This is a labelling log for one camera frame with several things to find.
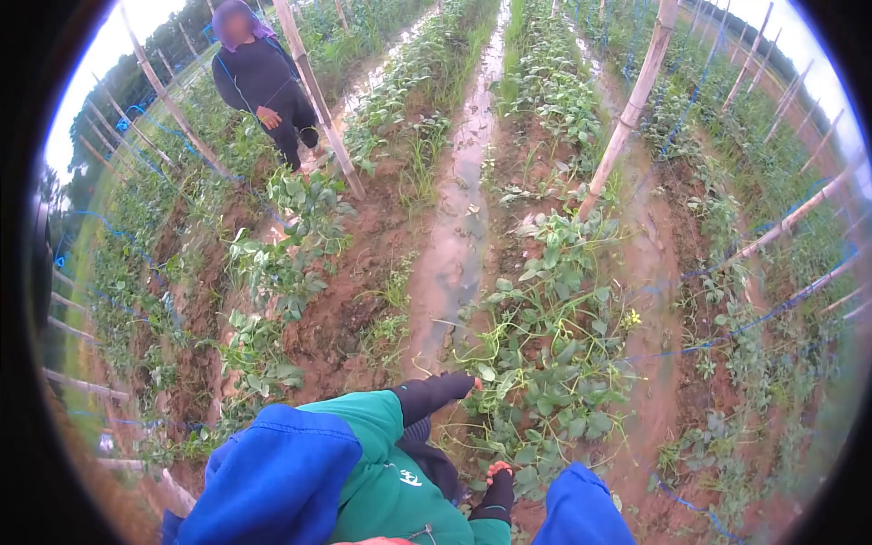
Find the black clothing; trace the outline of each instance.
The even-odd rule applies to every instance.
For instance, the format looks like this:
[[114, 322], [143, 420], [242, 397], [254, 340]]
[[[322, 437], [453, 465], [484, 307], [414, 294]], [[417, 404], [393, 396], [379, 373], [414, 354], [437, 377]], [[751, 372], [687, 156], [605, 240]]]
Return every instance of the black clothing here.
[[297, 136], [309, 148], [318, 142], [315, 110], [297, 84], [294, 61], [271, 38], [257, 38], [240, 44], [231, 53], [222, 47], [212, 59], [212, 73], [218, 94], [228, 106], [256, 114], [258, 106], [274, 110], [282, 118], [278, 127], [261, 128], [273, 140], [292, 170], [300, 167]]

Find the puddle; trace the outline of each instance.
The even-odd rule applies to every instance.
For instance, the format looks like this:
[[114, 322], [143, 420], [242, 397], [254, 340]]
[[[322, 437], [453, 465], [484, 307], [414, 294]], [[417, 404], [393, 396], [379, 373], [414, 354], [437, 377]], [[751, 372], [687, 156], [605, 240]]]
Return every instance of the puddle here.
[[391, 62], [391, 59], [397, 56], [400, 48], [411, 42], [418, 36], [423, 28], [424, 23], [429, 21], [433, 16], [439, 15], [439, 6], [434, 4], [427, 10], [423, 16], [412, 27], [399, 34], [396, 44], [385, 54], [385, 60], [376, 68], [368, 71], [364, 78], [351, 84], [351, 90], [337, 104], [339, 114], [333, 116], [333, 125], [338, 131], [342, 131], [345, 125], [345, 118], [352, 115], [363, 104], [364, 99], [370, 94], [372, 89], [385, 81], [385, 68]]
[[510, 2], [502, 0], [496, 28], [453, 135], [450, 163], [437, 182], [440, 199], [430, 244], [421, 253], [409, 282], [412, 337], [404, 361], [406, 378], [422, 377], [426, 374], [422, 369], [438, 372], [439, 353], [462, 337], [445, 322], [458, 323], [457, 311], [479, 293], [487, 250], [487, 203], [479, 184], [481, 160], [496, 122], [490, 111], [489, 87], [502, 76], [502, 37], [510, 17]]

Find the blue fabric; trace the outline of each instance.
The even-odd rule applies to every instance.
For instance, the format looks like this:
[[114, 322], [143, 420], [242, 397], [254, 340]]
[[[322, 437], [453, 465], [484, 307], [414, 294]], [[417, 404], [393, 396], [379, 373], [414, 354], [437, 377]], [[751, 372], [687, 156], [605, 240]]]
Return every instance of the blue fabric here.
[[551, 483], [548, 512], [533, 545], [629, 545], [635, 543], [605, 483], [576, 462]]
[[324, 543], [339, 491], [362, 454], [336, 415], [264, 407], [215, 449], [187, 519], [166, 511], [162, 543]]

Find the green jacket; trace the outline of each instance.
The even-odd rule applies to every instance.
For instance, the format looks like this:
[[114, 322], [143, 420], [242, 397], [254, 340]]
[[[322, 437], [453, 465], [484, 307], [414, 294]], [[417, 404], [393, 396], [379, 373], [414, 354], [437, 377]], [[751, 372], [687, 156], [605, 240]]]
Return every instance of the green jacket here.
[[400, 537], [419, 545], [511, 542], [506, 522], [467, 521], [418, 464], [395, 446], [403, 435], [403, 412], [393, 392], [350, 393], [297, 408], [337, 415], [363, 448], [339, 495], [339, 514], [329, 543], [371, 537]]

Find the hand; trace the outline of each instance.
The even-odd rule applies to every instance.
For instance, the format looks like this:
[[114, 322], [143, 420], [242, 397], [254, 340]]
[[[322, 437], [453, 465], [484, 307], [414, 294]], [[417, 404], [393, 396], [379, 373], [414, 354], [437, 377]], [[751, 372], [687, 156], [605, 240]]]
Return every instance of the hand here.
[[263, 126], [270, 130], [276, 128], [278, 124], [282, 122], [282, 118], [278, 116], [278, 112], [270, 110], [265, 106], [258, 106], [255, 115], [261, 123], [263, 123]]
[[494, 477], [500, 471], [508, 472], [509, 476], [514, 475], [514, 473], [512, 473], [512, 467], [509, 464], [507, 464], [506, 462], [504, 462], [502, 460], [497, 461], [492, 466], [489, 466], [487, 468], [487, 484], [488, 485], [494, 484]]
[[[481, 392], [481, 379], [480, 379], [480, 378], [478, 378], [478, 377], [475, 378], [475, 382], [473, 382], [473, 388], [474, 388], [475, 390], [478, 390], [479, 392]], [[469, 396], [471, 396], [471, 395], [473, 395], [473, 391], [472, 391], [472, 390], [470, 390], [469, 392], [467, 392], [467, 398], [468, 398]]]

